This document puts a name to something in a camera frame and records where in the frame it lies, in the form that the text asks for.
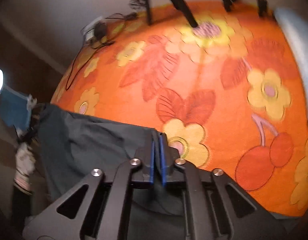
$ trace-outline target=light blue object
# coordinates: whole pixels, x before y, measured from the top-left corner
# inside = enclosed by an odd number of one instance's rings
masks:
[[[287,8],[276,9],[274,15],[298,64],[308,108],[308,22]]]
[[[25,131],[29,127],[32,114],[29,101],[32,96],[18,93],[4,86],[1,91],[0,117],[7,126]]]

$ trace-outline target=brown floor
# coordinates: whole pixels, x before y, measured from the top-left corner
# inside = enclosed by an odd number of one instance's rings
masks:
[[[0,25],[0,69],[4,84],[31,94],[38,102],[49,102],[61,74],[28,51]]]

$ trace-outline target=floral tablecloth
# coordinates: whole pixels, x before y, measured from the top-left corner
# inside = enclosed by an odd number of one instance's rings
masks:
[[[167,5],[117,21],[101,49],[52,98],[81,114],[154,127],[205,170],[222,168],[267,210],[308,207],[308,127],[297,65],[273,19],[239,4],[189,3],[199,28]],[[94,52],[85,48],[69,80]]]

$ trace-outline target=metal bolt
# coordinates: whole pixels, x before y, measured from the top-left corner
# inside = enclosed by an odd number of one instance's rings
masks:
[[[139,159],[131,159],[131,160],[129,161],[129,163],[130,163],[131,165],[136,166],[136,165],[139,165],[139,164],[140,164],[140,160],[139,160]]]
[[[175,160],[175,163],[177,165],[183,165],[183,164],[185,164],[185,162],[186,161],[184,159],[182,159],[182,158],[178,158],[178,159]]]
[[[102,171],[100,169],[93,169],[91,174],[94,176],[94,177],[99,177],[101,174],[102,174]]]
[[[214,169],[213,173],[215,176],[222,176],[224,174],[224,171],[221,169]]]

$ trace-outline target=white wall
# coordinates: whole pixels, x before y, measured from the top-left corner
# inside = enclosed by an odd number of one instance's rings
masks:
[[[40,58],[62,71],[82,42],[80,30],[96,17],[131,12],[129,0],[5,0],[0,22]],[[152,6],[170,3],[151,0]]]

